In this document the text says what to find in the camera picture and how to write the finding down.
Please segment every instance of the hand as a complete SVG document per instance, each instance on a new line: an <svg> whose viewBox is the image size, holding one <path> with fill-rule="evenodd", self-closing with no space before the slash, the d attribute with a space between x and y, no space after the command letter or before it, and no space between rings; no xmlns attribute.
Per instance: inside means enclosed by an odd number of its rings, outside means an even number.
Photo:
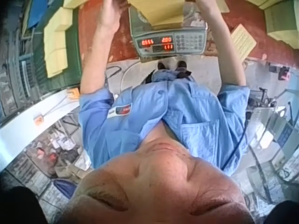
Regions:
<svg viewBox="0 0 299 224"><path fill-rule="evenodd" d="M120 27L121 14L129 7L127 0L104 0L98 23L101 31L114 35Z"/></svg>
<svg viewBox="0 0 299 224"><path fill-rule="evenodd" d="M196 0L200 13L204 20L209 20L211 16L221 15L217 0Z"/></svg>

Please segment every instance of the black shoe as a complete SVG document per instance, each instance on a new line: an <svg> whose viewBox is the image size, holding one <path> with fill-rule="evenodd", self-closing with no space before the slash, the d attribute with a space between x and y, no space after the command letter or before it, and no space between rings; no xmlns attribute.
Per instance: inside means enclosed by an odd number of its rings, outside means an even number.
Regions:
<svg viewBox="0 0 299 224"><path fill-rule="evenodd" d="M187 63L185 61L179 61L178 68L187 68Z"/></svg>
<svg viewBox="0 0 299 224"><path fill-rule="evenodd" d="M165 65L162 62L158 62L158 70L166 69Z"/></svg>

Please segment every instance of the name badge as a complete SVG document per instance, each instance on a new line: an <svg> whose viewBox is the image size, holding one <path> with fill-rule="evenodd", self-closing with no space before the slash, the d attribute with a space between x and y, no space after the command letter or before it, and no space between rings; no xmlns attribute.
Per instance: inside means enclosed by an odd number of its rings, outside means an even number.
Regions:
<svg viewBox="0 0 299 224"><path fill-rule="evenodd" d="M128 115L131 112L131 108L132 104L113 107L109 110L107 118Z"/></svg>

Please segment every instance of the red floor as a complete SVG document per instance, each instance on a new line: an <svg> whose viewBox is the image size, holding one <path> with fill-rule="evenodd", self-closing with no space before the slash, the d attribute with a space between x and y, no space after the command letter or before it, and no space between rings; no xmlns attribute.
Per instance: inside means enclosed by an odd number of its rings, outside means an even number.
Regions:
<svg viewBox="0 0 299 224"><path fill-rule="evenodd" d="M257 41L256 47L250 54L251 58L299 68L299 50L294 50L284 42L278 42L266 34L263 10L246 0L226 0L226 2L230 13L223 14L223 17L229 29L232 31L241 23ZM79 11L79 45L83 64L92 44L101 4L102 0L89 0ZM205 55L217 56L211 34L208 35ZM114 37L109 62L137 57L130 36L128 12L126 12L121 18L121 27Z"/></svg>

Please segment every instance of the digital scale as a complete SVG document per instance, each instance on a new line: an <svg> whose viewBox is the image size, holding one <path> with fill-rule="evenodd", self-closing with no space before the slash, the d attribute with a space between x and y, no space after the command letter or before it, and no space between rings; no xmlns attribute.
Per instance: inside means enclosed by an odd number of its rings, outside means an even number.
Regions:
<svg viewBox="0 0 299 224"><path fill-rule="evenodd" d="M130 29L140 57L201 55L206 48L207 23L194 2L185 2L182 28L155 30L135 7L130 7Z"/></svg>

